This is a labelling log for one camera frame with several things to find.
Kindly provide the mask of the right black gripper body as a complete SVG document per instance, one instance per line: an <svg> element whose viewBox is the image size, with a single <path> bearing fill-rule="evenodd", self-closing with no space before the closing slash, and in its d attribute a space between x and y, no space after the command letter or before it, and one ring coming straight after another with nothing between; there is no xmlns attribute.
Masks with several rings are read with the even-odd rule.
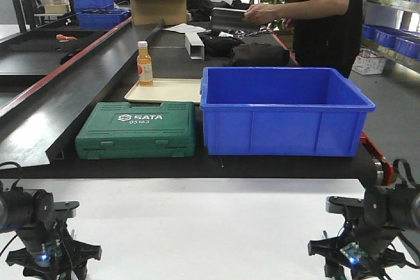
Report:
<svg viewBox="0 0 420 280"><path fill-rule="evenodd" d="M325 233L323 239L308 242L309 255L325 258L327 278L344 279L344 268L348 268L353 279L390 279L387 268L409 264L404 253L390 248L402 228L369 218L364 200L329 196L325 203L327 212L342 214L345 219L336 237Z"/></svg>

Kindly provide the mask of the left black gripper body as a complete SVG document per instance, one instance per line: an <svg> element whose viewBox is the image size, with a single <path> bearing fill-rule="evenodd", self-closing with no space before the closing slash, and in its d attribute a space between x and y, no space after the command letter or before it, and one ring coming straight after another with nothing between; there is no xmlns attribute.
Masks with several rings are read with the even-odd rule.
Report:
<svg viewBox="0 0 420 280"><path fill-rule="evenodd" d="M23 276L36 279L85 279L87 262L100 260L102 249L75 240L68 231L67 219L75 216L77 201L54 202L43 205L38 218L16 231L16 236L24 248L12 250L7 254L9 266L23 267Z"/></svg>

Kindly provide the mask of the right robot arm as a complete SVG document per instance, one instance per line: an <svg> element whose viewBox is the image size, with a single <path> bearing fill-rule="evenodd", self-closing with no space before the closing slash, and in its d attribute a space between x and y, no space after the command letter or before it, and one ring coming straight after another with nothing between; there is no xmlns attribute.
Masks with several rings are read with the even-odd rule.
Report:
<svg viewBox="0 0 420 280"><path fill-rule="evenodd" d="M324 257L327 278L344 279L345 268L353 279L389 279L386 269L392 266L417 268L392 242L399 238L419 253L403 235L406 230L419 230L419 183L405 159L394 160L392 166L400 179L393 186L370 186L363 199L327 197L326 211L344 216L343 230L335 237L308 243L309 255Z"/></svg>

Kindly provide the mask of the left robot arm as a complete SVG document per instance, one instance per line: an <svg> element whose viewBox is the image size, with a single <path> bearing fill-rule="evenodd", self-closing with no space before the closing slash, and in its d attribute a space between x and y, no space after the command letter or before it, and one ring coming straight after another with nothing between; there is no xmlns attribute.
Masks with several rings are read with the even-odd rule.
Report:
<svg viewBox="0 0 420 280"><path fill-rule="evenodd" d="M77 241L67 220L75 217L77 201L54 201L43 189L1 186L1 233L15 232L24 248L10 251L5 262L23 267L23 276L37 279L85 279L87 262L100 260L102 249Z"/></svg>

